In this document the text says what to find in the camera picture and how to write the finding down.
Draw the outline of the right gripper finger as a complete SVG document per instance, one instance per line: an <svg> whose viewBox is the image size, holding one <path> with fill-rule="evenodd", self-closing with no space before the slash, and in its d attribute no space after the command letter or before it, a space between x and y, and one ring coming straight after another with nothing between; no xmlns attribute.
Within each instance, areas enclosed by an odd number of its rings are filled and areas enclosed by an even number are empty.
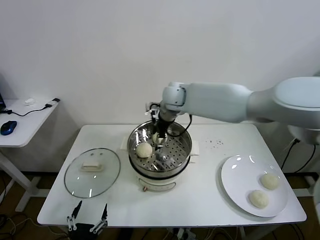
<svg viewBox="0 0 320 240"><path fill-rule="evenodd" d="M166 138L156 137L155 138L155 151L161 151L166 144Z"/></svg>

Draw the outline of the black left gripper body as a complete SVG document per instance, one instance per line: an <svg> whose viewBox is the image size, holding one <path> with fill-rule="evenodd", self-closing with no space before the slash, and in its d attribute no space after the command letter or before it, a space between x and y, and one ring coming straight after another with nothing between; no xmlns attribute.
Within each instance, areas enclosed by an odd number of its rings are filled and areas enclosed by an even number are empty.
<svg viewBox="0 0 320 240"><path fill-rule="evenodd" d="M71 240L96 240L100 232L90 231L93 227L93 224L76 223L69 231L69 238Z"/></svg>

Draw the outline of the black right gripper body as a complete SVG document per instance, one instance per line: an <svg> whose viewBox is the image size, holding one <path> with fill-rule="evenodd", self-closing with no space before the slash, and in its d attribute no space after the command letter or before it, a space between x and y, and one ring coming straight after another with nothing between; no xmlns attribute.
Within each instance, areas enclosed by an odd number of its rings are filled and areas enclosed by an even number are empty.
<svg viewBox="0 0 320 240"><path fill-rule="evenodd" d="M167 130L171 124L172 124L172 121L166 121L160 115L158 116L158 120L157 120L155 129L156 129L156 133L158 134L159 138L166 137Z"/></svg>

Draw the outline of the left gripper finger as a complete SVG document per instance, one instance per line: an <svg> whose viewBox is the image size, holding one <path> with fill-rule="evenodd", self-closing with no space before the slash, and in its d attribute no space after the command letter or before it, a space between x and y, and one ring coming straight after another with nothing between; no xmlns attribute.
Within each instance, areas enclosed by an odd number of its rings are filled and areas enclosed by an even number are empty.
<svg viewBox="0 0 320 240"><path fill-rule="evenodd" d="M76 218L78 216L81 206L82 206L82 201L80 201L78 205L73 209L71 215L67 216L66 221L67 221L68 230L77 230Z"/></svg>
<svg viewBox="0 0 320 240"><path fill-rule="evenodd" d="M104 229L108 226L108 204L106 203L102 212L101 219L98 223L96 223L91 229L91 232L99 232L100 230Z"/></svg>

